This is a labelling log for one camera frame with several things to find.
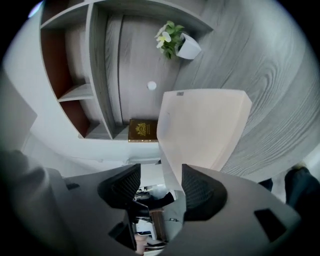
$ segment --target wall shelf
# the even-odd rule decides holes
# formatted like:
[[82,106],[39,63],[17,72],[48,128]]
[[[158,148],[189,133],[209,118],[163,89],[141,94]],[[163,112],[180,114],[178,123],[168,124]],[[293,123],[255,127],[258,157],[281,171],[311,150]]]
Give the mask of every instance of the wall shelf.
[[69,91],[67,91],[63,96],[61,96],[59,102],[69,102],[76,100],[93,100],[94,95],[92,93],[91,85],[85,83],[82,85],[75,85]]
[[[163,0],[45,2],[43,62],[57,101],[80,138],[127,140],[130,118],[158,118],[163,93],[173,89],[181,64],[166,60],[154,45],[154,35],[167,20],[195,36],[213,30],[197,13]],[[159,84],[154,96],[141,90],[152,78]],[[141,98],[144,105],[137,107]]]

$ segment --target floor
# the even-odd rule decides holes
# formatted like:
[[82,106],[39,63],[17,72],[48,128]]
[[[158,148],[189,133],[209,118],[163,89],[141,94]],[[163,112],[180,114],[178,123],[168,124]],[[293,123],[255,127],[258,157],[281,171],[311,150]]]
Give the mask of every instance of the floor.
[[[320,144],[301,161],[301,164],[305,164],[310,173],[320,181]],[[271,192],[284,203],[286,202],[285,176],[288,171],[283,171],[272,178]]]

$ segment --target shelf compartment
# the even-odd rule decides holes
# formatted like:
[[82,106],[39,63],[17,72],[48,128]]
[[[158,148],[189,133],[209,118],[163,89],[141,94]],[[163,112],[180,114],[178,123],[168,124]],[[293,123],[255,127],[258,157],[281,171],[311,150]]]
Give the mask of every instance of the shelf compartment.
[[110,136],[106,130],[106,127],[103,124],[92,125],[89,128],[85,138],[95,140],[110,140]]
[[65,31],[42,29],[41,47],[48,79],[59,99],[74,86],[68,66]]
[[44,3],[41,24],[45,26],[69,12],[68,15],[74,16],[74,11],[77,10],[78,7],[84,5],[88,5],[88,3],[84,3],[84,0],[46,0]]
[[112,112],[106,75],[105,40],[107,32],[107,12],[91,3],[88,8],[86,21],[86,44],[89,52],[89,79],[93,96],[102,114],[101,123],[104,125],[109,138],[115,135],[116,123]]
[[60,102],[60,105],[73,126],[85,137],[91,124],[79,100]]
[[93,100],[94,95],[92,93],[91,85],[85,83],[83,85],[75,85],[69,91],[67,91],[62,97],[58,99],[59,102],[69,102],[76,100]]

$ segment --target gray wood grain surface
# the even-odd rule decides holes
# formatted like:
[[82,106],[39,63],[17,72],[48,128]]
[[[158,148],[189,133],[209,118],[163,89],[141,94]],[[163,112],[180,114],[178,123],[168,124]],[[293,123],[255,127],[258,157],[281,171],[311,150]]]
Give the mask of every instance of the gray wood grain surface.
[[86,23],[65,29],[65,51],[74,85],[89,84],[90,69],[86,49]]
[[122,14],[110,15],[108,17],[105,34],[106,83],[114,121],[117,126],[122,126],[123,124],[118,80],[118,54],[122,20]]
[[252,109],[222,172],[260,182],[287,170],[320,142],[319,65],[304,34],[275,1],[208,0],[215,31],[181,65],[174,89],[245,91]]
[[[122,120],[157,120],[164,92],[171,91],[180,69],[180,59],[167,59],[155,35],[163,23],[152,18],[124,16],[119,50],[119,93]],[[148,90],[154,81],[157,88]]]
[[201,15],[207,0],[165,0],[166,2],[173,3],[175,5],[181,6],[196,15]]
[[90,84],[93,96],[98,102],[102,113],[102,124],[110,138],[114,137],[116,129],[115,120],[110,103],[105,63],[105,41],[108,15],[104,9],[90,3],[86,22],[86,43],[89,52]]
[[95,97],[92,94],[93,99],[83,99],[79,100],[81,107],[86,115],[86,117],[89,119],[90,124],[92,125],[98,125],[102,124],[102,115],[101,110],[99,109],[98,102],[95,99]]
[[76,100],[93,100],[94,95],[92,93],[91,85],[88,83],[82,85],[75,85],[69,91],[67,91],[62,97],[58,99],[58,102],[68,102]]
[[114,14],[121,13],[128,16],[149,17],[166,22],[171,20],[186,27],[191,32],[209,32],[214,28],[195,12],[164,0],[101,0],[97,1],[105,10]]
[[88,134],[85,136],[86,139],[98,139],[98,140],[110,140],[107,130],[103,124],[92,125],[88,129]]
[[42,24],[41,28],[64,29],[86,22],[88,4],[85,2],[71,6]]

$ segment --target book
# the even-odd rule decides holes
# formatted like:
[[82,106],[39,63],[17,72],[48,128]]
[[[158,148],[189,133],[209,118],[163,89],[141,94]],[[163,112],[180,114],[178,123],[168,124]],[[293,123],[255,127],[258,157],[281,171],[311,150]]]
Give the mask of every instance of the book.
[[130,119],[129,142],[158,142],[157,120]]

